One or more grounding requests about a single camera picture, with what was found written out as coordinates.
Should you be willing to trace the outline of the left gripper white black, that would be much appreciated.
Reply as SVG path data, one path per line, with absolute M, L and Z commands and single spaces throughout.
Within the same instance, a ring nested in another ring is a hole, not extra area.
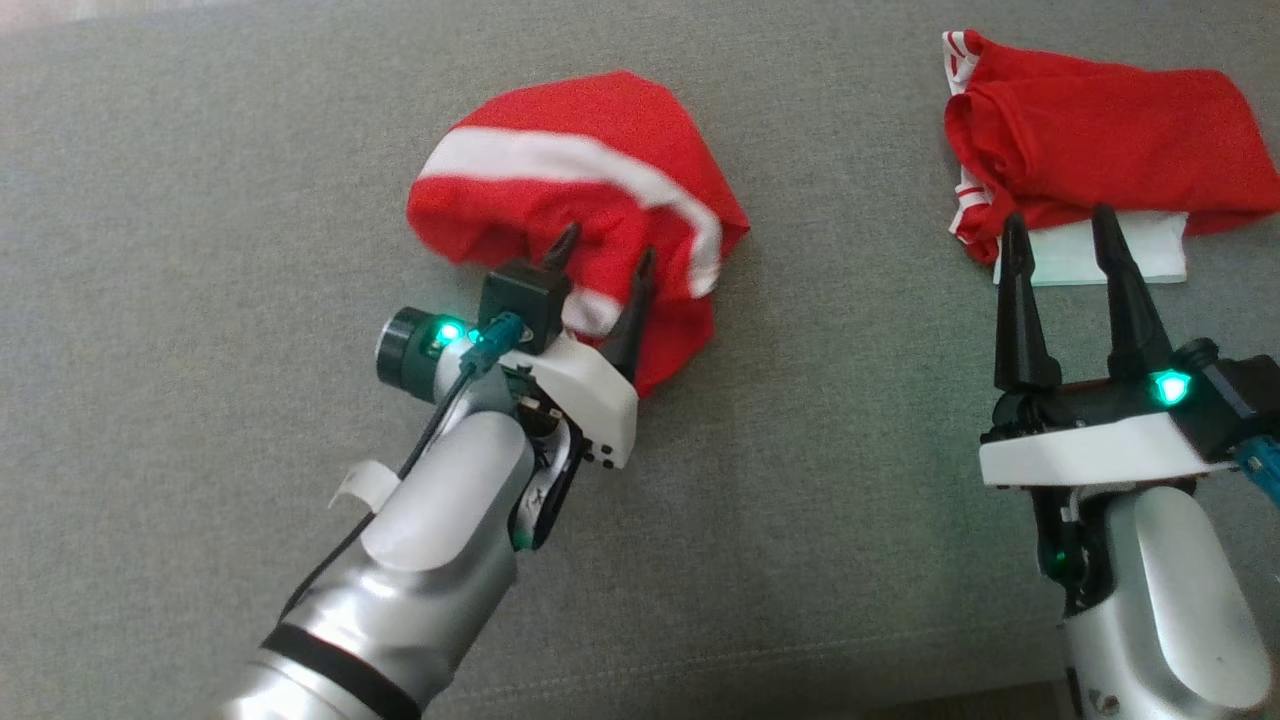
M 581 236 L 571 222 L 547 250 L 541 268 L 566 273 Z M 563 332 L 539 354 L 517 346 L 499 357 L 490 329 L 445 314 L 402 307 L 381 329 L 375 350 L 378 379 L 431 404 L 443 413 L 429 439 L 463 416 L 493 411 L 535 414 L 531 437 L 550 433 L 556 421 L 577 430 L 584 454 L 608 468 L 623 468 L 634 450 L 639 396 L 636 383 L 643 336 L 652 302 L 657 249 L 646 247 L 630 282 L 628 297 L 599 351 Z

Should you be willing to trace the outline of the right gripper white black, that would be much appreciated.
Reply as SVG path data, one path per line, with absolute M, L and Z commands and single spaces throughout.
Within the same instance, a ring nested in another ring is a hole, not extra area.
M 1004 392 L 979 447 L 988 487 L 1161 483 L 1228 468 L 1226 459 L 1206 459 L 1172 415 L 1190 409 L 1196 361 L 1215 360 L 1216 347 L 1199 338 L 1172 351 L 1116 211 L 1098 204 L 1091 224 L 1108 295 L 1108 377 L 1060 386 L 1032 283 L 1029 231 L 1019 211 L 1005 219 L 995 343 L 995 387 Z

